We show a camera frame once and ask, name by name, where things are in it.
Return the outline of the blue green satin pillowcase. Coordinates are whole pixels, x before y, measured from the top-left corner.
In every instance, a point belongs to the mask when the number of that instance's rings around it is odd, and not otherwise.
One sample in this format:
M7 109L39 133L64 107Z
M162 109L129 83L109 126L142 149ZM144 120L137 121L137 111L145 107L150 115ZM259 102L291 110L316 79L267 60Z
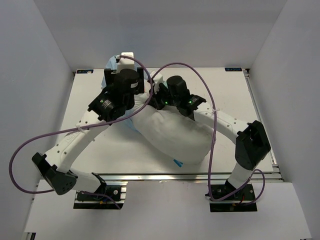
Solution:
M129 128L136 130L131 117L133 108L138 105L135 96L142 97L143 103L148 100L150 94L145 93L144 74L149 72L137 67L132 52L124 52L123 55L127 57L111 57L105 66L102 91L95 100L97 114L98 119L105 122L118 122L120 117L124 117Z

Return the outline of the white pillow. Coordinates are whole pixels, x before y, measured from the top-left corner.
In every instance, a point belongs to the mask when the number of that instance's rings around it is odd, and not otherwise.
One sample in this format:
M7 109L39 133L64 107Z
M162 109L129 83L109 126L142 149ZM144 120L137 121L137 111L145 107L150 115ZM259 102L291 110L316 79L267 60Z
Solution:
M181 115L175 107L146 105L128 125L152 146L186 165L199 165L211 150L213 129Z

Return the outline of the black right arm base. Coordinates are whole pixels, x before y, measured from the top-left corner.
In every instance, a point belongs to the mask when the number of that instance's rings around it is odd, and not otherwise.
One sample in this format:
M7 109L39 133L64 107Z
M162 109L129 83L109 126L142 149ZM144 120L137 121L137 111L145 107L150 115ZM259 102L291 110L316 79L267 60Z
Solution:
M233 190L235 189L227 182L211 185L211 194L216 200L225 197ZM206 193L204 196L209 200L211 213L247 213L258 211L257 204L253 202L256 199L256 195L253 185L250 183L233 195L220 201L212 201L209 193Z

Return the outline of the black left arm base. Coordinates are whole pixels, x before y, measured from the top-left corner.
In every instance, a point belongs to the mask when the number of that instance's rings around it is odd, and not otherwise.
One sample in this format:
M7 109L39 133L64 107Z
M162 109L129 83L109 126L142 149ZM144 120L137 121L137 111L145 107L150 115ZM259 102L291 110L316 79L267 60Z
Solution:
M77 191L73 208L76 210L120 210L125 202L125 183L108 183L101 193Z

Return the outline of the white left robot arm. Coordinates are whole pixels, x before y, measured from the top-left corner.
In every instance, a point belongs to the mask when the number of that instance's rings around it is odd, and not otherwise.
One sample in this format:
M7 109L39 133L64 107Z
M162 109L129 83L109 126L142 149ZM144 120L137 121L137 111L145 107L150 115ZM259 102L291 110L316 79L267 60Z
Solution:
M36 153L32 161L58 195L70 190L88 192L94 199L105 196L106 182L96 173L72 168L76 158L113 121L123 117L135 105L135 95L142 93L144 70L122 69L120 72L105 69L106 87L88 105L75 131L65 135L44 154Z

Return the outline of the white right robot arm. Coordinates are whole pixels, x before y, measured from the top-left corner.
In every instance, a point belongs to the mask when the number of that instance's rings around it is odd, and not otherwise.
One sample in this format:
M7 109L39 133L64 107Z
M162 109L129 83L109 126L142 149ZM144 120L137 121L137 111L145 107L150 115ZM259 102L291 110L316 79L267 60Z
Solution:
M191 94L179 75L166 81L155 78L152 99L157 109L175 107L181 115L214 128L235 144L236 164L225 182L225 192L233 200L242 196L243 184L271 150L263 124L258 120L245 122L213 109L203 97Z

